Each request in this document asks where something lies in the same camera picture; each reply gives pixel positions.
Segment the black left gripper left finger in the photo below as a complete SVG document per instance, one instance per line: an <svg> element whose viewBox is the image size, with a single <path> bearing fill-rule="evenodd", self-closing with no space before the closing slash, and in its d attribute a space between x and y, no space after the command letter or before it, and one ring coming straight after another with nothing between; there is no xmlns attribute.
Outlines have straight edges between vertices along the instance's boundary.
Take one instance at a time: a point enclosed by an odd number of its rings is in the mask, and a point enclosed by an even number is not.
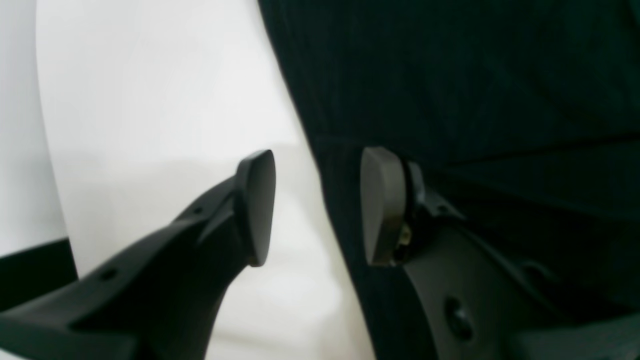
<svg viewBox="0 0 640 360"><path fill-rule="evenodd" d="M91 273L1 314L26 360L203 360L226 291L268 257L274 153L245 157L170 224Z"/></svg>

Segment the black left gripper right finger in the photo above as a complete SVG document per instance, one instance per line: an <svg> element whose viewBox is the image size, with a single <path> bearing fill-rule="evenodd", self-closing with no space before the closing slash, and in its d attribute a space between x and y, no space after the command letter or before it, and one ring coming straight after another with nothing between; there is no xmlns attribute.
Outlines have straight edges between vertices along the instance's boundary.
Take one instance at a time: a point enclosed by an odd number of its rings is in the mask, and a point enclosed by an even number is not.
<svg viewBox="0 0 640 360"><path fill-rule="evenodd" d="M359 191L366 261L405 271L439 360L639 358L638 312L492 246L416 162L365 148Z"/></svg>

